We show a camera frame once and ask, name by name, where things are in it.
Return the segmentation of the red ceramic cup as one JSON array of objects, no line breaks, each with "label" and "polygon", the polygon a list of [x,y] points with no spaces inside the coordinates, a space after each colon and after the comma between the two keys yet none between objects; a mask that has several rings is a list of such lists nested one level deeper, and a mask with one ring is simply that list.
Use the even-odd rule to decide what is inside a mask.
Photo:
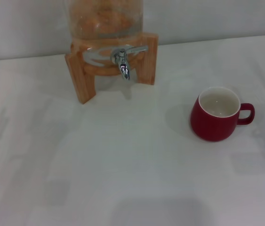
[{"label": "red ceramic cup", "polygon": [[254,106],[241,103],[233,91],[210,87],[197,97],[190,114],[190,125],[201,139],[218,142],[230,137],[238,125],[251,124],[254,117]]}]

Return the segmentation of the chrome faucet with lever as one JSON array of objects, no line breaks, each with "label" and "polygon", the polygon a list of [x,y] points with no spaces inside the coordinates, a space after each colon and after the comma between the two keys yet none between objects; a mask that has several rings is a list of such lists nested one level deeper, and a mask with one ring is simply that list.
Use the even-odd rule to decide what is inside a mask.
[{"label": "chrome faucet with lever", "polygon": [[117,48],[115,49],[111,55],[110,60],[118,66],[119,71],[122,75],[123,79],[130,80],[130,66],[128,63],[128,54],[135,54],[139,52],[146,52],[148,51],[148,46],[139,46],[139,47],[132,47],[132,48]]}]

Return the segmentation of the wooden dispenser stand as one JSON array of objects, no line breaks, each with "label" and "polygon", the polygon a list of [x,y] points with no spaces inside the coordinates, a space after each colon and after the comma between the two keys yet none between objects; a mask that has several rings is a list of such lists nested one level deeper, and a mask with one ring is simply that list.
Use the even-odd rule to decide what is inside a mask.
[{"label": "wooden dispenser stand", "polygon": [[[130,74],[132,70],[136,71],[138,83],[147,85],[155,83],[158,41],[159,36],[157,34],[143,32],[140,46],[147,45],[148,51],[127,55]],[[71,52],[64,57],[77,98],[82,104],[88,102],[96,95],[96,76],[112,77],[121,75],[118,66],[114,63],[108,67],[87,64],[83,59],[82,52],[76,51],[73,43],[71,44]]]}]

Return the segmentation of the glass beverage dispenser jar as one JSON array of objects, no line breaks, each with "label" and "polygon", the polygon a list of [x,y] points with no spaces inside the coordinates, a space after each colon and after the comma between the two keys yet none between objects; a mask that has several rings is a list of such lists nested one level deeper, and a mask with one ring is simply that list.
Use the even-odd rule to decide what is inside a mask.
[{"label": "glass beverage dispenser jar", "polygon": [[64,0],[72,43],[87,64],[108,67],[111,53],[141,45],[143,0]]}]

